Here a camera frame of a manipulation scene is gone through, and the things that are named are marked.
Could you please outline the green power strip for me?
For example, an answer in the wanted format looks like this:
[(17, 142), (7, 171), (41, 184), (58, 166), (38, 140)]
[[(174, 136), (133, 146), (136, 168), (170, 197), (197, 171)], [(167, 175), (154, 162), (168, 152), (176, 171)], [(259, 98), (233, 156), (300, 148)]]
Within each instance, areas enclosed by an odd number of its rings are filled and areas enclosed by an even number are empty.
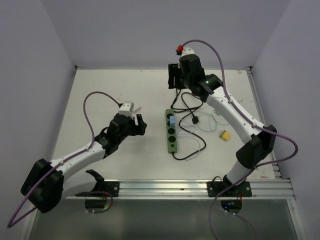
[(165, 110), (167, 151), (169, 154), (175, 154), (178, 151), (177, 131), (176, 126), (170, 127), (170, 116), (175, 116), (175, 112), (173, 109), (168, 108)]

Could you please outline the light blue charger plug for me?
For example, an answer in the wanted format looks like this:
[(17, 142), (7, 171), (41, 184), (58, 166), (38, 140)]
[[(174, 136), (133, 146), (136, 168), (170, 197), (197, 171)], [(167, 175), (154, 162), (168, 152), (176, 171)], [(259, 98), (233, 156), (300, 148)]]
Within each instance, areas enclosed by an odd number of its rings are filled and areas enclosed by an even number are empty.
[(176, 117), (174, 115), (171, 115), (169, 117), (169, 126), (171, 128), (174, 128), (176, 126)]

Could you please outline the yellow usb charger plug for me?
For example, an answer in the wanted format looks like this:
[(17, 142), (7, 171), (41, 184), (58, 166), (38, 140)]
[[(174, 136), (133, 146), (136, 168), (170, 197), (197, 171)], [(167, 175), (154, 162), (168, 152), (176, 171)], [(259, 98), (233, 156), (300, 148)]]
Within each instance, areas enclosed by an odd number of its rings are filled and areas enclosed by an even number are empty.
[(230, 137), (231, 137), (231, 134), (227, 130), (222, 130), (219, 133), (219, 138), (225, 142), (227, 142), (230, 139)]

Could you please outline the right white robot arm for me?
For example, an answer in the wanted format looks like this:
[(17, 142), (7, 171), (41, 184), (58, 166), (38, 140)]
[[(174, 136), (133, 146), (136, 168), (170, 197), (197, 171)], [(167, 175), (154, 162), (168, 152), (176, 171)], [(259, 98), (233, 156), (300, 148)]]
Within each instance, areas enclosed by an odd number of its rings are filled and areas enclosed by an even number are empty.
[(223, 192), (235, 196), (241, 190), (244, 175), (273, 150), (276, 128), (268, 127), (250, 115), (227, 91), (215, 74), (205, 74), (200, 58), (187, 54), (178, 63), (168, 65), (169, 89), (189, 89), (191, 93), (217, 110), (238, 134), (243, 146), (235, 153), (236, 162), (223, 177)]

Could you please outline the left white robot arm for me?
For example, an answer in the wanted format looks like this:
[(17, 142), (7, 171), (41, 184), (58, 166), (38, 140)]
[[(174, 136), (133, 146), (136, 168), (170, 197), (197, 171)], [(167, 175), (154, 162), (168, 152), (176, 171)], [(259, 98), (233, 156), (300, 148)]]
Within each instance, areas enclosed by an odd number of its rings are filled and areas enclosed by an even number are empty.
[(134, 117), (116, 114), (109, 126), (83, 148), (59, 159), (39, 159), (32, 166), (20, 192), (41, 213), (47, 213), (67, 197), (67, 180), (90, 164), (105, 159), (118, 150), (129, 136), (143, 136), (147, 124), (141, 114)]

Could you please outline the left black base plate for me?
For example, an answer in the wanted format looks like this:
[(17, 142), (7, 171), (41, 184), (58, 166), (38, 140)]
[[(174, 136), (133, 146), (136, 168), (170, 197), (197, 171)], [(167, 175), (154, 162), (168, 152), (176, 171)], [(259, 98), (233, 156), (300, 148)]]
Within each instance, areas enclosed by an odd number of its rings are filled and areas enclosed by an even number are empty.
[(118, 197), (120, 191), (119, 181), (98, 181), (90, 191), (81, 191), (76, 197)]

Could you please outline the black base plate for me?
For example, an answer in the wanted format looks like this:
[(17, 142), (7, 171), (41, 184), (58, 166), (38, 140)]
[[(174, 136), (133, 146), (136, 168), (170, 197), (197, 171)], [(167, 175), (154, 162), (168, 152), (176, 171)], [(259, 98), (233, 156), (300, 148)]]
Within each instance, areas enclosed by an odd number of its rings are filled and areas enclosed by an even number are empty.
[(220, 192), (223, 192), (220, 197), (252, 197), (251, 185), (248, 181), (230, 187), (232, 184), (226, 177), (220, 178), (216, 176), (213, 180), (206, 183), (207, 195), (210, 198), (216, 197)]
[(81, 191), (76, 197), (118, 197), (120, 191), (119, 181), (98, 181), (90, 191)]

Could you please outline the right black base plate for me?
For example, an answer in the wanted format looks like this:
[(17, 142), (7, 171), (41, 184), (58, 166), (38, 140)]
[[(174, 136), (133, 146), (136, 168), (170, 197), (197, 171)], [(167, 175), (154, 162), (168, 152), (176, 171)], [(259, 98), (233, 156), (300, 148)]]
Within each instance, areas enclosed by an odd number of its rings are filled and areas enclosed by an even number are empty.
[(220, 192), (223, 192), (220, 197), (252, 197), (251, 185), (248, 181), (230, 187), (232, 184), (226, 177), (220, 178), (216, 176), (213, 180), (206, 183), (207, 195), (210, 198), (216, 197)]

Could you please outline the aluminium rail frame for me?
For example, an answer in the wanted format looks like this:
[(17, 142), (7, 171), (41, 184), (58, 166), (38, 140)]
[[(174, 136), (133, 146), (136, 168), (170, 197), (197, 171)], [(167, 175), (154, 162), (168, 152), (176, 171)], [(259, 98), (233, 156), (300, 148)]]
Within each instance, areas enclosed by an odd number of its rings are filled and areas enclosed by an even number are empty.
[[(106, 181), (120, 183), (118, 196), (122, 199), (206, 199), (207, 182), (232, 168), (243, 143), (221, 116), (217, 123), (204, 116), (194, 133), (205, 140), (206, 148), (187, 158), (201, 141), (181, 133), (173, 158), (167, 150), (165, 110), (174, 97), (164, 69), (78, 70), (50, 161), (89, 144), (92, 134), (110, 124), (118, 111), (116, 102), (140, 105), (147, 128), (143, 136), (127, 137), (113, 154), (70, 177), (65, 198), (91, 190), (96, 181), (88, 170), (94, 170)], [(219, 137), (223, 130), (231, 134), (228, 141)]]

